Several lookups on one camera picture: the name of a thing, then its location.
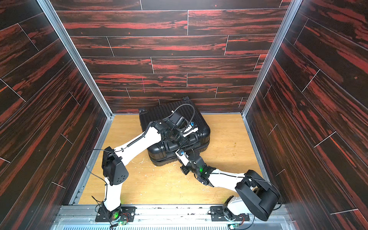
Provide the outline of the black ribbed hard-shell suitcase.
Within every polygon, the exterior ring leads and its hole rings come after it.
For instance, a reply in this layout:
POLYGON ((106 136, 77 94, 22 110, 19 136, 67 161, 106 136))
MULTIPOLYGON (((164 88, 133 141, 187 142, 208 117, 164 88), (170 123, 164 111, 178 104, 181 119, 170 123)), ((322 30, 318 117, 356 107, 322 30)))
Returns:
POLYGON ((175 152, 205 151, 209 145, 210 127, 187 96, 180 101, 158 105, 150 109, 139 109, 143 131, 150 122, 164 128, 162 140, 148 147, 148 154, 156 166, 177 161, 175 152))

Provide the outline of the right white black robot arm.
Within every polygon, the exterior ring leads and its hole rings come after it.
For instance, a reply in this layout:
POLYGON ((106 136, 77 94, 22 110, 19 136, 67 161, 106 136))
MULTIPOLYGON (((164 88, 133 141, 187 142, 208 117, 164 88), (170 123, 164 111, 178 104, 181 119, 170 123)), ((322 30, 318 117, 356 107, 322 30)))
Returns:
POLYGON ((262 221, 267 221, 281 195, 278 189, 263 179, 254 170, 246 173, 224 172, 206 165, 197 151, 182 149, 176 151, 181 170, 187 175, 192 172, 203 185, 229 189, 238 194, 231 196, 223 205, 224 215, 233 219, 240 214, 253 214, 262 221))

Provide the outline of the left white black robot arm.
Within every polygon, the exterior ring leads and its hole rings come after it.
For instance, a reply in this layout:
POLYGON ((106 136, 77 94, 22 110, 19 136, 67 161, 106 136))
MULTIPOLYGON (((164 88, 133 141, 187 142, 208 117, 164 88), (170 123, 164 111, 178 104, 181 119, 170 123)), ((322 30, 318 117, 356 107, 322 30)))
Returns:
POLYGON ((115 149, 104 149, 102 169, 106 189, 97 216, 105 222, 118 222, 121 219, 121 188, 129 176, 126 166, 131 160, 156 143, 172 142, 177 145, 171 151, 172 159, 177 157, 187 164, 189 160, 185 148, 191 144, 189 135, 197 131, 198 126, 193 121, 187 121, 178 112, 173 111, 163 120, 151 121, 145 131, 130 142, 115 149))

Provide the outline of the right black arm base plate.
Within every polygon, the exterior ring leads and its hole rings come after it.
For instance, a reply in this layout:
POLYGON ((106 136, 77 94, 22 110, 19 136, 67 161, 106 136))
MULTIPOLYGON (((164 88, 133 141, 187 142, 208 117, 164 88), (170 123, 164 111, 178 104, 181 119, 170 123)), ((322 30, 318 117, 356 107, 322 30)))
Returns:
POLYGON ((223 206, 211 206, 208 214, 212 221, 249 221, 248 214, 235 215, 228 208, 223 206))

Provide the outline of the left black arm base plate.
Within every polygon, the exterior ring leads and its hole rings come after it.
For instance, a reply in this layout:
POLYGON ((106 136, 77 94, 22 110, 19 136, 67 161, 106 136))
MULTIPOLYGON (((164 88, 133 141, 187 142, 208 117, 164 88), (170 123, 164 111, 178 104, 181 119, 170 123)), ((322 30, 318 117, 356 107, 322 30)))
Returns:
POLYGON ((99 207, 95 222, 133 222, 136 212, 136 207, 120 206, 120 209, 116 208, 113 211, 108 211, 107 208, 102 205, 99 207))

